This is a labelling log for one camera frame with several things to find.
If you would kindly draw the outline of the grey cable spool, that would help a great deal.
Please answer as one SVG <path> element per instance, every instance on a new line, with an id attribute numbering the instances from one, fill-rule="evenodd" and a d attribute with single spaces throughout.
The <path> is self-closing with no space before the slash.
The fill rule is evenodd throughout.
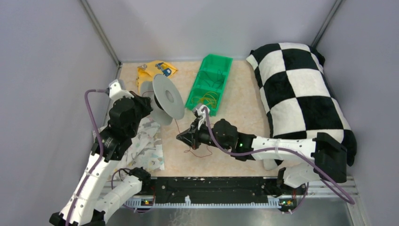
<path id="1" fill-rule="evenodd" d="M 144 81 L 140 94 L 151 99 L 150 117 L 160 125 L 169 125 L 172 120 L 184 117 L 184 103 L 173 82 L 163 74 L 157 74 L 152 81 Z"/>

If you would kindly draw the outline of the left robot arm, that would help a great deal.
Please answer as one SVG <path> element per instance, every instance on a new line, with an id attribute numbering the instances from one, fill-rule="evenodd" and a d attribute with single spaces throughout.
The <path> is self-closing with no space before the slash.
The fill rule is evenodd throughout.
<path id="1" fill-rule="evenodd" d="M 123 95 L 109 111 L 108 125 L 96 134 L 88 164 L 66 206 L 49 219 L 54 226 L 104 226 L 110 217 L 133 195 L 146 194 L 151 175 L 134 168 L 128 176 L 101 197 L 109 175 L 116 168 L 137 135 L 140 121 L 152 111 L 150 97 Z"/>

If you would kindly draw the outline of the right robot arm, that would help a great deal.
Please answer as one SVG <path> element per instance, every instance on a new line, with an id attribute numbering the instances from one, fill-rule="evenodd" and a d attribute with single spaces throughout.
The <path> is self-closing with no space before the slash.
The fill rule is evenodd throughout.
<path id="1" fill-rule="evenodd" d="M 206 123 L 196 119 L 176 139 L 192 149 L 201 144 L 217 147 L 240 161 L 297 161 L 298 165 L 279 170 L 276 188 L 282 194 L 312 181 L 337 184 L 347 180 L 347 150 L 327 133 L 308 139 L 274 139 L 238 132 L 224 119 L 212 128 Z"/>

